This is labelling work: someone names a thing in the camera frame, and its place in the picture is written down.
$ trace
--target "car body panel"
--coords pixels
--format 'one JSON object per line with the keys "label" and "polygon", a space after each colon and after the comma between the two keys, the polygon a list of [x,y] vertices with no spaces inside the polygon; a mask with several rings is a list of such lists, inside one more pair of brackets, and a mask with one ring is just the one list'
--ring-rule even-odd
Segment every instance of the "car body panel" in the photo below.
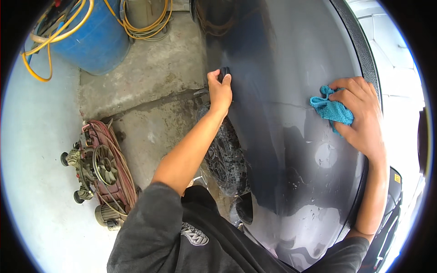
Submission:
{"label": "car body panel", "polygon": [[363,62],[328,0],[197,0],[196,11],[208,70],[232,75],[228,117],[253,202],[246,228],[304,270],[339,238],[366,161],[309,99],[337,78],[362,76]]}

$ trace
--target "black shirt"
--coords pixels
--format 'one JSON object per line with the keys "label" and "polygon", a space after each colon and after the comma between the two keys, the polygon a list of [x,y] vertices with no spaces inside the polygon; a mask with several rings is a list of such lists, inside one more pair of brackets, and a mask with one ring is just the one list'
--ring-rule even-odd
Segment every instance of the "black shirt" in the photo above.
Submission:
{"label": "black shirt", "polygon": [[[304,272],[356,272],[369,242],[347,238]],[[298,272],[205,206],[152,183],[120,229],[108,272]]]}

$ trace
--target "blue cloth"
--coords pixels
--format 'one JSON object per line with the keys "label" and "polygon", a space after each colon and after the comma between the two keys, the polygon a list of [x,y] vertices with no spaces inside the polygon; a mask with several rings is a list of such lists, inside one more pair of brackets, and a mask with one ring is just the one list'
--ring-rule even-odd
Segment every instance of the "blue cloth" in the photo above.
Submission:
{"label": "blue cloth", "polygon": [[320,88],[320,92],[322,94],[325,94],[326,98],[311,97],[309,99],[309,104],[315,108],[317,113],[323,119],[329,119],[329,122],[331,123],[332,131],[338,135],[340,135],[340,133],[334,128],[333,121],[342,122],[349,126],[354,121],[354,115],[349,109],[347,109],[343,105],[343,103],[338,101],[330,101],[328,99],[328,96],[330,94],[334,94],[334,92],[337,92],[338,90],[341,89],[337,89],[334,91],[331,88],[329,88],[327,85],[324,85]]}

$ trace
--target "left hand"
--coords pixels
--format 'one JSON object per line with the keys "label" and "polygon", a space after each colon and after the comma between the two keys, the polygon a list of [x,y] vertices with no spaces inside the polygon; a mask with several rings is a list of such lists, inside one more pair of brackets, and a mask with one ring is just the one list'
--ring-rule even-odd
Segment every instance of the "left hand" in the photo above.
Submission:
{"label": "left hand", "polygon": [[218,81],[220,70],[208,73],[209,97],[211,100],[210,111],[228,114],[229,106],[232,102],[231,74],[223,77],[222,83]]}

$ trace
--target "blue plastic drum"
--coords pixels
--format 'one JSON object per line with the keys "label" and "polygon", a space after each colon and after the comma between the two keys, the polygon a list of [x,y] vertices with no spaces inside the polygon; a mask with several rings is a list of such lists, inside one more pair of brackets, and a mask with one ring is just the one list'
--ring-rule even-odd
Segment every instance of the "blue plastic drum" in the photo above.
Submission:
{"label": "blue plastic drum", "polygon": [[[119,10],[119,0],[108,0],[108,3],[112,10]],[[71,30],[82,21],[89,5],[87,0],[77,17],[62,33]],[[117,22],[103,0],[94,0],[94,9],[79,30],[61,41],[50,44],[52,52],[96,76],[104,75],[117,67],[126,57],[129,47],[129,37],[125,29]]]}

